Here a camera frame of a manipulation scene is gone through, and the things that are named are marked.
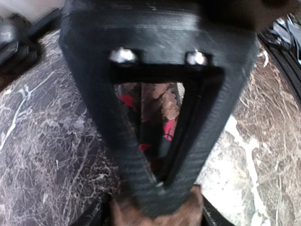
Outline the brown red patterned tie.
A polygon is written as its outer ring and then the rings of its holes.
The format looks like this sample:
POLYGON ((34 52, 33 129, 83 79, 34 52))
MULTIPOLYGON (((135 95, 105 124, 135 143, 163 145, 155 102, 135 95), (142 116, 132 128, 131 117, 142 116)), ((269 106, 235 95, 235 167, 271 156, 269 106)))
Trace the brown red patterned tie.
MULTIPOLYGON (((154 173, 159 173, 180 113, 176 83, 126 83, 119 96, 135 129, 139 149, 146 155, 154 173)), ((113 226, 199 226, 202 221, 203 196, 194 185, 184 204, 173 214, 156 218, 144 216, 134 199, 119 196, 111 201, 113 226)))

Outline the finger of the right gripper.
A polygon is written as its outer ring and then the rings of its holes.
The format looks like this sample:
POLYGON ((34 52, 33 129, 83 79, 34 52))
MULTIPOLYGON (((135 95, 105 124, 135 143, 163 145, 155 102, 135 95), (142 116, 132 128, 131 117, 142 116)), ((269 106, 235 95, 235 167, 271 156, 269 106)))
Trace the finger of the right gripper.
POLYGON ((252 31, 206 19, 199 1, 68 0, 60 46, 111 157, 149 217, 184 202, 257 55, 252 31), (114 93, 116 83, 181 82, 176 130, 153 174, 114 93))

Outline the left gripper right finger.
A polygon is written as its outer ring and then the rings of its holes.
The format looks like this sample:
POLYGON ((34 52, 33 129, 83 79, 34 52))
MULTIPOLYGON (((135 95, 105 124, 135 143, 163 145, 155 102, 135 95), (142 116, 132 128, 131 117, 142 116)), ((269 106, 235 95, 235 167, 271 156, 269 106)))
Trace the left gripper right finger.
POLYGON ((202 226, 233 226, 208 200, 204 200, 202 226))

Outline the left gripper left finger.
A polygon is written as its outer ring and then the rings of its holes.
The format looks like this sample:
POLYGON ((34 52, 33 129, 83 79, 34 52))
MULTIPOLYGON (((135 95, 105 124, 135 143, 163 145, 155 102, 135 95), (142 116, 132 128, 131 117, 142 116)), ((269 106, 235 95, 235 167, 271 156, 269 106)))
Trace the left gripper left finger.
POLYGON ((108 200, 96 200, 71 226, 109 226, 110 207, 108 200))

